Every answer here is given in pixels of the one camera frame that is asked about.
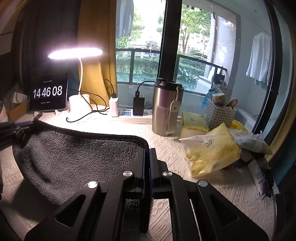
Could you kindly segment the purple and grey towel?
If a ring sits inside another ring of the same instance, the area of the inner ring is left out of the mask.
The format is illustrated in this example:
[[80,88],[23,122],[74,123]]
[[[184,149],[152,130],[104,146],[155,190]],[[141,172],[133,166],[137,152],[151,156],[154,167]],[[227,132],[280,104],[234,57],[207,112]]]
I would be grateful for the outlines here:
[[13,155],[23,177],[49,202],[61,205],[90,181],[110,181],[148,150],[143,138],[88,133],[35,121]]

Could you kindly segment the brown cardboard box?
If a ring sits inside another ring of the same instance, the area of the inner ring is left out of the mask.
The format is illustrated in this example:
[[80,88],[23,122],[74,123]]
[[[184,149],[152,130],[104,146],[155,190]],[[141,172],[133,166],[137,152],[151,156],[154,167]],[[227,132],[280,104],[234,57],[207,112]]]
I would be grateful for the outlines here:
[[8,112],[8,118],[11,122],[16,122],[19,118],[24,116],[28,112],[28,103],[29,101],[25,101],[19,104],[14,109]]

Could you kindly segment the yellow tissue pack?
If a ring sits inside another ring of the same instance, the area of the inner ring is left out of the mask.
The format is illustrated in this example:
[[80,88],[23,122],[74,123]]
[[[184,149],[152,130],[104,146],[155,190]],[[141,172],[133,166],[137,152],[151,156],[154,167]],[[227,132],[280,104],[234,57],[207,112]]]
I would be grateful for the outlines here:
[[222,123],[205,135],[181,138],[191,177],[221,170],[240,159],[241,147]]
[[180,138],[189,138],[196,135],[205,135],[210,132],[203,115],[183,111],[181,118]]

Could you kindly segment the black tablet showing clock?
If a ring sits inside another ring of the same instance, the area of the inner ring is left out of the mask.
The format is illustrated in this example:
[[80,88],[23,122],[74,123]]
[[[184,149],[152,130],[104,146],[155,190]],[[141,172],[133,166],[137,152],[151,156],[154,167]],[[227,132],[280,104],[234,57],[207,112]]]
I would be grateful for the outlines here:
[[29,92],[29,112],[64,110],[67,107],[67,72],[37,76]]

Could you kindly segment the white power strip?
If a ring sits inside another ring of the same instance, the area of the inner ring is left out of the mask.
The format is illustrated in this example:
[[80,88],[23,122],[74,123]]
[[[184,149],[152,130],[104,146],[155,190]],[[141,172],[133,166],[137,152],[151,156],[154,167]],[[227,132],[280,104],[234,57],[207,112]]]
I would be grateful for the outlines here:
[[152,110],[145,109],[144,115],[133,115],[133,109],[120,108],[119,116],[117,117],[120,121],[127,123],[151,125],[152,124]]

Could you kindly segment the white desk lamp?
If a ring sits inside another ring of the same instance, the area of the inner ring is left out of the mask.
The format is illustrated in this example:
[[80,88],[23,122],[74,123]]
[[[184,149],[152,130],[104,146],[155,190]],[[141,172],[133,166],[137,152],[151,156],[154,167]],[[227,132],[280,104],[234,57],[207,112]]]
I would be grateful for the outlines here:
[[78,62],[78,80],[70,79],[69,114],[66,117],[68,123],[77,123],[93,113],[100,113],[98,108],[92,107],[89,94],[83,94],[81,88],[84,71],[82,59],[98,57],[101,54],[102,49],[98,47],[73,47],[58,49],[48,55],[49,59],[56,61],[75,60]]

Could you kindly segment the black power adapter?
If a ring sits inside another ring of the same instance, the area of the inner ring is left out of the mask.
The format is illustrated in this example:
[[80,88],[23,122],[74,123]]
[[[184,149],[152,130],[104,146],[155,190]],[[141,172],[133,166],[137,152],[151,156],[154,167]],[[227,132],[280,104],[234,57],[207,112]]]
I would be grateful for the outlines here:
[[140,95],[139,91],[135,92],[133,97],[133,115],[143,116],[144,115],[144,96]]

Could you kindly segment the white phone charger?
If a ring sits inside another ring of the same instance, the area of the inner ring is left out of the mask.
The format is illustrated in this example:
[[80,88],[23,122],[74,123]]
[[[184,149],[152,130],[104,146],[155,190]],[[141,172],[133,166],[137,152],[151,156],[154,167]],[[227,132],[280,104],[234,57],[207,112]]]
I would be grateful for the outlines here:
[[109,100],[109,110],[108,110],[108,114],[111,117],[118,117],[119,116],[119,105],[118,105],[118,100],[119,98],[113,98],[111,97]]

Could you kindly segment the stainless steel thermos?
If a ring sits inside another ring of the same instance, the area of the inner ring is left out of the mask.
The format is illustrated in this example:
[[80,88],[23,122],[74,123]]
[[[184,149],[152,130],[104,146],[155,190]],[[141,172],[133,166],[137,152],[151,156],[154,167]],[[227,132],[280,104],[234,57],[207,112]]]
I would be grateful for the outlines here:
[[157,78],[152,98],[152,131],[169,136],[176,131],[184,87],[172,80]]

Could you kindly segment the white perforated basket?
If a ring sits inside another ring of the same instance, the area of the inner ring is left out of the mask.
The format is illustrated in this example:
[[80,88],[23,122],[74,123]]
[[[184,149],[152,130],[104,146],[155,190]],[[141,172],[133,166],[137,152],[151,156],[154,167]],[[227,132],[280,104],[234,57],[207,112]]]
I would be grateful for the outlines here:
[[204,118],[210,130],[222,123],[230,128],[235,114],[235,109],[216,106],[210,99],[207,99]]

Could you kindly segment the crumpled white plastic bag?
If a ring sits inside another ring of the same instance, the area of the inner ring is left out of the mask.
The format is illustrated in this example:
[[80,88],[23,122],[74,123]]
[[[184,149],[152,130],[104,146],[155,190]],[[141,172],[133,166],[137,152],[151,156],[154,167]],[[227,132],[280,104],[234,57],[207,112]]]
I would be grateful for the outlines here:
[[237,129],[230,128],[230,134],[234,141],[243,149],[255,152],[272,155],[273,152],[269,145],[264,141],[262,132],[260,134],[253,134],[252,132],[245,132]]

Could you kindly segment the dark green curtain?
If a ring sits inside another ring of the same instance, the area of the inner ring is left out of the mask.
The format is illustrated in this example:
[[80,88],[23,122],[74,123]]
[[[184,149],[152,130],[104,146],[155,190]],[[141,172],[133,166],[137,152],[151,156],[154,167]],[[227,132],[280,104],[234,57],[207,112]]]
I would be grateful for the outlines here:
[[81,1],[26,1],[13,33],[15,73],[25,93],[37,76],[67,72],[78,80],[77,61],[56,61],[48,55],[78,45]]

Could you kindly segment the cat on balcony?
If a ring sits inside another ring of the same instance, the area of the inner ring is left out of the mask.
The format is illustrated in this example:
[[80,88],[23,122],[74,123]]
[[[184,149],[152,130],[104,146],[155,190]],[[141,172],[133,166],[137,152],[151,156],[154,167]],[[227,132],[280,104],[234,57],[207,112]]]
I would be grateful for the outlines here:
[[215,73],[212,77],[212,85],[222,84],[224,82],[225,75]]

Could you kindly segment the yellow curtain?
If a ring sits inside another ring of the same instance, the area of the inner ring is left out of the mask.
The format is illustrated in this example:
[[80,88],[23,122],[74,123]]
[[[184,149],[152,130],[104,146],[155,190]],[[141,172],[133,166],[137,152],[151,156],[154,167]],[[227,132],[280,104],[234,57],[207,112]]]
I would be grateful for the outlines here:
[[92,103],[107,105],[117,91],[115,63],[116,1],[81,1],[78,47],[89,54],[82,58],[81,91]]

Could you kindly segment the white hanging shirt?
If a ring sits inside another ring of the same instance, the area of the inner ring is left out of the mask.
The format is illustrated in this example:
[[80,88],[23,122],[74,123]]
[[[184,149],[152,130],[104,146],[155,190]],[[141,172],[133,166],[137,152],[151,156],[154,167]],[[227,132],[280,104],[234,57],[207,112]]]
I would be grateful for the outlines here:
[[246,76],[253,78],[255,85],[265,90],[271,75],[271,54],[271,37],[265,33],[254,36]]

